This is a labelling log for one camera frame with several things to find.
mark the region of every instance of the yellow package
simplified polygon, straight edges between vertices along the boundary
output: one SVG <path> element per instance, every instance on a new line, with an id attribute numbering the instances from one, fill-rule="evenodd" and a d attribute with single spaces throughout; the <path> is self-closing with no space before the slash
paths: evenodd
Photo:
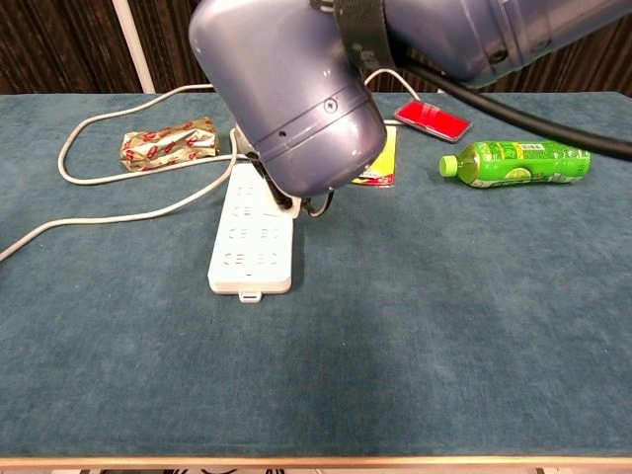
<path id="1" fill-rule="evenodd" d="M 391 187 L 395 184 L 395 155 L 397 154 L 397 128 L 386 127 L 384 150 L 364 173 L 352 183 L 363 186 Z"/>

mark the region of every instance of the bottle cap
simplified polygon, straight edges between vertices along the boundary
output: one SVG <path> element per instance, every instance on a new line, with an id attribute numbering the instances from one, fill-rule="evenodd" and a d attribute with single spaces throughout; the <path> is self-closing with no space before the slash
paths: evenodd
<path id="1" fill-rule="evenodd" d="M 458 170 L 458 161 L 454 155 L 441 156 L 441 160 L 438 162 L 438 171 L 444 178 L 451 178 L 456 176 Z"/>

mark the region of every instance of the white power strip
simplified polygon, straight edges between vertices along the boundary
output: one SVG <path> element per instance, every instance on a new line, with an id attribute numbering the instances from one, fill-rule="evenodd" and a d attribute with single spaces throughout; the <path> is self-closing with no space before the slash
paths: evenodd
<path id="1" fill-rule="evenodd" d="M 258 303 L 291 287 L 293 211 L 282 211 L 250 163 L 233 167 L 208 269 L 210 288 Z"/>

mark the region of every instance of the power cord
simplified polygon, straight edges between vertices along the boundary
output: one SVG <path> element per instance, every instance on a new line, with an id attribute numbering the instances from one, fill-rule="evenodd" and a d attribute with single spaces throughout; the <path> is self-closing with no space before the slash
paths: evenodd
<path id="1" fill-rule="evenodd" d="M 136 112 L 140 112 L 140 111 L 144 111 L 145 109 L 149 109 L 150 107 L 155 106 L 159 102 L 162 102 L 165 99 L 169 99 L 171 96 L 174 96 L 174 95 L 179 94 L 181 92 L 191 91 L 191 90 L 199 90 L 199 89 L 214 89 L 214 88 L 213 88 L 212 84 L 195 84 L 195 85 L 191 85 L 191 86 L 182 86 L 182 87 L 178 87 L 178 88 L 174 89 L 173 91 L 169 91 L 169 92 L 161 95 L 160 97 L 157 97 L 156 99 L 153 99 L 153 100 L 151 100 L 149 102 L 146 102 L 145 104 L 141 104 L 140 106 L 132 107 L 131 109 L 126 109 L 124 111 L 111 112 L 111 113 L 108 113 L 108 114 L 101 114 L 99 116 L 86 118 L 81 123 L 79 123 L 75 127 L 74 130 L 72 130 L 72 132 L 70 133 L 70 135 L 66 139 L 65 143 L 61 147 L 61 151 L 59 151 L 59 156 L 57 157 L 57 169 L 59 170 L 59 174 L 61 175 L 61 177 L 64 180 L 66 180 L 68 183 L 72 183 L 73 185 L 78 185 L 78 186 L 95 186 L 95 185 L 104 185 L 106 183 L 114 183 L 116 181 L 123 181 L 123 180 L 131 180 L 131 179 L 134 179 L 134 178 L 141 178 L 143 176 L 154 175 L 156 173 L 164 173 L 165 171 L 173 171 L 173 170 L 177 170 L 177 169 L 180 169 L 180 168 L 186 168 L 188 166 L 202 165 L 204 163 L 213 163 L 213 162 L 224 160 L 225 157 L 200 158 L 200 159 L 197 159 L 197 160 L 188 161 L 188 162 L 185 162 L 185 163 L 178 163 L 178 164 L 175 164 L 175 165 L 171 165 L 171 166 L 164 167 L 164 168 L 158 168 L 158 169 L 155 169 L 155 170 L 134 172 L 134 173 L 122 173 L 122 174 L 119 174 L 119 175 L 112 175 L 112 176 L 106 176 L 106 177 L 103 177 L 103 178 L 91 178 L 91 179 L 75 178 L 74 176 L 69 175 L 68 172 L 66 171 L 65 163 L 64 163 L 65 159 L 66 159 L 66 154 L 68 153 L 68 150 L 72 146 L 72 143 L 75 141 L 75 139 L 77 138 L 79 133 L 81 133 L 81 130 L 83 130 L 89 124 L 94 123 L 95 121 L 100 121 L 100 120 L 105 120 L 105 119 L 114 119 L 116 117 L 127 116 L 129 114 L 135 114 Z"/>
<path id="2" fill-rule="evenodd" d="M 17 252 L 26 244 L 28 244 L 33 239 L 35 239 L 37 236 L 39 236 L 40 234 L 42 234 L 48 229 L 52 229 L 53 227 L 59 227 L 62 225 L 113 224 L 113 223 L 118 223 L 118 222 L 147 220 L 147 219 L 154 219 L 156 217 L 161 217 L 175 210 L 181 209 L 182 207 L 193 202 L 194 200 L 202 198 L 203 196 L 207 195 L 211 191 L 215 190 L 219 185 L 221 185 L 224 181 L 226 181 L 226 179 L 228 179 L 228 177 L 230 176 L 230 173 L 232 172 L 233 166 L 237 162 L 237 158 L 240 157 L 240 155 L 237 154 L 237 142 L 235 139 L 234 128 L 230 131 L 230 143 L 232 147 L 231 155 L 224 155 L 224 156 L 219 156 L 219 157 L 214 158 L 214 161 L 230 159 L 230 162 L 228 163 L 228 167 L 219 178 L 213 181 L 210 185 L 199 190 L 197 193 L 194 193 L 190 195 L 189 197 L 185 197 L 184 199 L 179 200 L 178 202 L 174 204 L 168 205 L 167 207 L 163 207 L 162 209 L 153 210 L 150 212 L 141 212 L 138 214 L 129 214 L 129 215 L 115 215 L 112 217 L 74 217 L 74 218 L 68 218 L 68 219 L 52 220 L 32 230 L 27 235 L 25 235 L 20 240 L 18 240 L 15 244 L 13 244 L 11 247 L 9 247 L 8 249 L 0 253 L 0 262 L 6 260 L 8 257 L 13 255 L 15 252 Z"/>
<path id="3" fill-rule="evenodd" d="M 496 119 L 593 153 L 607 155 L 624 161 L 632 161 L 632 142 L 597 135 L 519 111 L 483 96 L 453 79 L 442 76 L 411 57 L 403 60 L 402 67 L 438 86 L 455 99 Z"/>
<path id="4" fill-rule="evenodd" d="M 368 76 L 366 78 L 366 80 L 364 81 L 364 83 L 366 85 L 368 85 L 375 77 L 377 77 L 380 74 L 383 73 L 388 73 L 393 75 L 394 77 L 396 77 L 403 85 L 404 87 L 406 87 L 406 89 L 410 92 L 410 94 L 413 96 L 413 98 L 415 98 L 416 100 L 419 100 L 419 96 L 417 95 L 417 93 L 415 92 L 415 90 L 412 88 L 412 86 L 406 82 L 406 80 L 400 75 L 398 74 L 396 71 L 393 71 L 391 69 L 378 69 L 377 71 L 373 72 L 370 76 Z M 235 162 L 237 161 L 237 159 L 247 159 L 245 156 L 243 155 L 238 155 L 237 154 L 237 144 L 236 144 L 236 140 L 235 140 L 235 129 L 232 129 L 230 132 L 230 141 L 231 141 L 231 147 L 232 147 L 232 153 L 231 155 L 222 155 L 222 156 L 216 156 L 216 157 L 209 157 L 209 158 L 200 158 L 194 161 L 190 161 L 190 162 L 186 162 L 186 163 L 179 163 L 179 164 L 175 164 L 169 167 L 163 167 L 163 168 L 158 168 L 155 170 L 149 170 L 149 171 L 144 171 L 144 172 L 134 172 L 134 173 L 122 173 L 122 174 L 118 174 L 118 175 L 112 175 L 112 176 L 106 176 L 106 177 L 101 177 L 101 178 L 88 178 L 88 179 L 83 179 L 83 178 L 76 178 L 72 175 L 70 175 L 65 167 L 65 159 L 66 159 L 66 155 L 68 154 L 68 150 L 70 149 L 70 147 L 72 146 L 72 143 L 74 142 L 74 140 L 77 138 L 77 136 L 79 135 L 79 133 L 81 133 L 81 131 L 88 125 L 90 125 L 91 123 L 94 123 L 96 121 L 100 121 L 100 120 L 105 120 L 105 119 L 114 119 L 116 117 L 121 117 L 121 116 L 125 116 L 125 115 L 129 115 L 129 114 L 135 114 L 137 112 L 140 111 L 144 111 L 145 109 L 148 109 L 156 104 L 158 104 L 159 102 L 164 101 L 165 99 L 170 98 L 171 96 L 174 96 L 175 94 L 179 94 L 181 92 L 185 92 L 185 91 L 190 91 L 190 90 L 200 90 L 200 89 L 213 89 L 212 84 L 195 84 L 195 85 L 188 85 L 188 86 L 182 86 L 182 87 L 178 87 L 176 89 L 174 89 L 173 91 L 169 91 L 149 102 L 146 102 L 145 104 L 141 104 L 140 106 L 137 107 L 133 107 L 131 109 L 126 109 L 123 111 L 117 111 L 117 112 L 112 112 L 112 113 L 107 113 L 107 114 L 101 114 L 98 116 L 94 116 L 91 118 L 86 118 L 85 120 L 83 120 L 81 123 L 79 123 L 70 133 L 70 135 L 68 136 L 68 138 L 66 139 L 66 141 L 64 142 L 63 146 L 61 147 L 61 150 L 59 151 L 59 155 L 57 157 L 57 170 L 59 171 L 59 174 L 61 175 L 61 177 L 69 182 L 72 183 L 73 185 L 77 185 L 77 186 L 97 186 L 97 185 L 103 185 L 103 184 L 107 184 L 107 183 L 114 183 L 117 181 L 123 181 L 123 180 L 131 180 L 131 179 L 135 179 L 135 178 L 141 178 L 144 176 L 149 176 L 149 175 L 154 175 L 157 173 L 164 173 L 166 171 L 174 171 L 180 168 L 186 168 L 189 166 L 196 166 L 196 165 L 201 165 L 201 164 L 205 164 L 205 163 L 215 163 L 218 161 L 223 161 L 223 160 L 228 160 L 230 159 L 230 163 L 228 164 L 228 167 L 226 168 L 226 171 L 224 171 L 224 173 L 217 178 L 213 183 L 211 183 L 210 185 L 206 186 L 205 188 L 199 190 L 197 193 L 194 193 L 193 195 L 186 197 L 172 205 L 169 205 L 167 207 L 163 207 L 162 209 L 158 209 L 158 210 L 154 210 L 154 211 L 150 211 L 150 212 L 141 212 L 141 213 L 137 213 L 137 214 L 129 214 L 129 215 L 116 215 L 116 216 L 112 216 L 112 217 L 73 217 L 73 218 L 66 218 L 66 219 L 57 219 L 57 220 L 52 220 L 50 222 L 47 222 L 46 224 L 43 224 L 39 227 L 37 227 L 36 229 L 32 230 L 31 232 L 29 232 L 27 235 L 25 235 L 24 237 L 22 237 L 20 240 L 18 240 L 16 243 L 14 243 L 13 245 L 11 245 L 9 248 L 5 249 L 3 252 L 0 253 L 0 263 L 3 262 L 4 260 L 6 260 L 7 258 L 9 258 L 11 255 L 13 255 L 14 253 L 16 253 L 18 250 L 20 250 L 21 248 L 23 248 L 25 245 L 27 245 L 29 242 L 31 242 L 33 239 L 35 239 L 36 237 L 38 237 L 39 235 L 41 235 L 43 232 L 45 232 L 48 229 L 52 229 L 54 227 L 60 227 L 62 225 L 94 225 L 94 224 L 111 224 L 111 223 L 120 223 L 120 222 L 131 222 L 131 221 L 138 221 L 138 220 L 147 220 L 147 219 L 153 219 L 156 217 L 161 217 L 164 215 L 167 215 L 175 210 L 178 210 L 188 204 L 190 204 L 191 202 L 193 202 L 194 200 L 197 200 L 205 195 L 207 195 L 208 193 L 212 192 L 213 190 L 215 190 L 219 185 L 221 185 L 229 176 L 230 173 L 232 171 L 232 168 L 235 164 Z M 402 125 L 403 123 L 398 121 L 398 120 L 385 120 L 384 121 L 385 124 L 392 124 L 392 125 Z M 321 215 L 323 215 L 327 209 L 329 208 L 329 206 L 332 203 L 334 194 L 333 193 L 329 193 L 325 199 L 324 204 L 319 208 L 319 209 L 315 209 L 313 206 L 311 206 L 311 201 L 309 201 L 306 205 L 306 210 L 308 212 L 308 214 L 312 217 L 319 217 Z"/>

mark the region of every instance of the green plastic bottle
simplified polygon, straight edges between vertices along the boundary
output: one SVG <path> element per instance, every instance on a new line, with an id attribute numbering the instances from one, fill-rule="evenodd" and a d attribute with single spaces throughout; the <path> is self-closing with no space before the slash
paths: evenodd
<path id="1" fill-rule="evenodd" d="M 474 188 L 520 183 L 571 183 L 591 166 L 591 154 L 555 141 L 479 141 L 443 156 L 439 172 Z"/>

